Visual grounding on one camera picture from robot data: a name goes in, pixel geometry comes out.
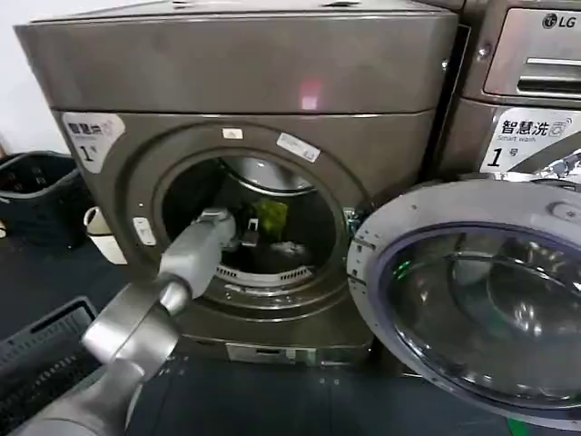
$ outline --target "robotic arm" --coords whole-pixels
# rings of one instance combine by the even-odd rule
[[[104,376],[50,404],[21,436],[124,434],[135,391],[160,370],[180,338],[172,316],[204,294],[235,234],[228,211],[205,210],[164,252],[156,280],[127,285],[85,332],[83,345],[106,365]]]

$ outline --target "washer base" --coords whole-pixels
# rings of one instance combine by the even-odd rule
[[[373,334],[354,302],[283,322],[248,322],[192,304],[179,316],[181,350],[212,358],[257,363],[349,365],[367,359]]]

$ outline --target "washing machine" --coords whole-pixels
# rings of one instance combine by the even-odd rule
[[[183,346],[319,365],[368,355],[348,246],[417,181],[456,27],[407,0],[202,1],[16,32],[136,276],[202,211],[234,214]]]
[[[478,40],[483,21],[487,15],[488,0],[421,0],[421,3],[437,5],[448,9],[458,16],[456,37],[446,64],[446,77],[436,110],[436,116],[428,139],[428,147],[422,168],[420,180],[425,182],[442,175],[439,171],[442,153],[446,148],[447,134],[454,115],[458,109],[458,99],[461,98],[472,58],[481,49]]]
[[[440,173],[576,175],[580,13],[567,1],[488,3],[435,162]]]

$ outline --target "washer door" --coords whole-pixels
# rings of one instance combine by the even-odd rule
[[[366,220],[347,265],[367,324],[412,370],[497,413],[581,430],[581,194],[420,188]]]

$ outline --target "black basket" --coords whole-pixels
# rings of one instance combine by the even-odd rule
[[[43,247],[84,239],[91,195],[72,157],[33,152],[0,161],[0,221],[10,236]]]
[[[99,368],[79,343],[93,319],[93,307],[78,298],[0,342],[0,436]]]

